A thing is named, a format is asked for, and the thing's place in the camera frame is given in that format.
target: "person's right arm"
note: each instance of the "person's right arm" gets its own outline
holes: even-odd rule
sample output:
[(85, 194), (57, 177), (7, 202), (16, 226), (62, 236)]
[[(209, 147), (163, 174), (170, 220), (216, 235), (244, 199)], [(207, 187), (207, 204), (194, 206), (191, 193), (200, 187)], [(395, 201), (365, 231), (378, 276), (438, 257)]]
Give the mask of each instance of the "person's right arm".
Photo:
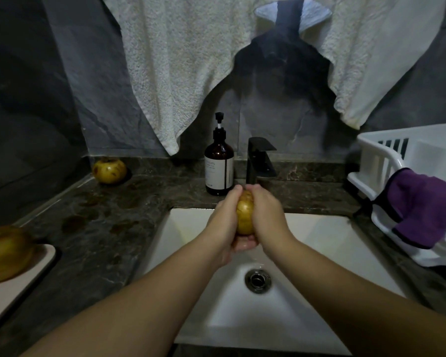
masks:
[(253, 193), (256, 238), (355, 356), (446, 356), (446, 317), (369, 282), (299, 242), (280, 202)]

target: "yellow fruit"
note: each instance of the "yellow fruit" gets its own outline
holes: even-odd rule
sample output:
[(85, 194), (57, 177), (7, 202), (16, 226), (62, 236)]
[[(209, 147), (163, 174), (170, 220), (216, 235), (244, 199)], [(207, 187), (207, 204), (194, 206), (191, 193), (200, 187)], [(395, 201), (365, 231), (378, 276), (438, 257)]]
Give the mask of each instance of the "yellow fruit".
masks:
[(18, 227), (0, 227), (0, 282), (26, 269), (34, 252), (30, 234)]
[(236, 214), (238, 215), (238, 228), (236, 232), (242, 236), (254, 234), (251, 216), (254, 209), (254, 200), (252, 193), (245, 190), (236, 206)]
[(93, 166), (93, 175), (104, 184), (114, 184), (124, 179), (127, 168), (124, 162), (117, 158), (102, 158)]

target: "white cutting board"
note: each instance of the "white cutting board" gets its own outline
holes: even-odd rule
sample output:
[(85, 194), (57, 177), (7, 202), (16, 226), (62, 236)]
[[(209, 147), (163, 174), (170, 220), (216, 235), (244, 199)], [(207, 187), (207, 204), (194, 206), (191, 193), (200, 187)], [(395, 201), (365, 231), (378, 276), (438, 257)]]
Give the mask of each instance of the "white cutting board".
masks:
[(56, 250), (53, 246), (41, 244), (39, 247), (39, 252), (36, 253), (28, 270), (15, 278), (0, 283), (0, 317), (55, 257)]

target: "ceramic basin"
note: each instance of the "ceramic basin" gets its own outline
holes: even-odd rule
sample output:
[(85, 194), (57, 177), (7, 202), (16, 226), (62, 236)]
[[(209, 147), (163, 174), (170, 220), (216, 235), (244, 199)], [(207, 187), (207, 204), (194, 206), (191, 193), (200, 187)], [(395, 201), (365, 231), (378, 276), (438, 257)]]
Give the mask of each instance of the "ceramic basin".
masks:
[[(150, 271), (205, 227), (210, 209), (174, 208), (159, 227), (136, 278)], [(343, 216), (286, 214), (296, 238), (386, 289), (408, 291), (366, 236)], [(246, 273), (259, 268), (272, 286), (255, 294)], [(176, 343), (350, 355), (348, 349), (259, 246), (219, 269), (180, 330)]]

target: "marble countertop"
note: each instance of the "marble countertop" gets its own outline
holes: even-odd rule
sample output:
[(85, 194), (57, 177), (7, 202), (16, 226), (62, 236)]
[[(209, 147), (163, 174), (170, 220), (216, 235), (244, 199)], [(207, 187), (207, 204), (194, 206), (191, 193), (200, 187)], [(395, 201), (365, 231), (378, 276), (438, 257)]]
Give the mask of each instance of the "marble countertop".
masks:
[[(160, 171), (119, 186), (91, 179), (49, 203), (26, 224), (59, 251), (52, 268), (0, 321), (0, 356), (18, 356), (42, 336), (128, 284), (172, 207), (214, 208), (200, 174)], [(291, 213), (351, 217), (360, 204), (341, 182), (273, 180), (266, 187)], [(354, 221), (422, 304), (446, 315), (446, 280), (409, 259), (368, 216)]]

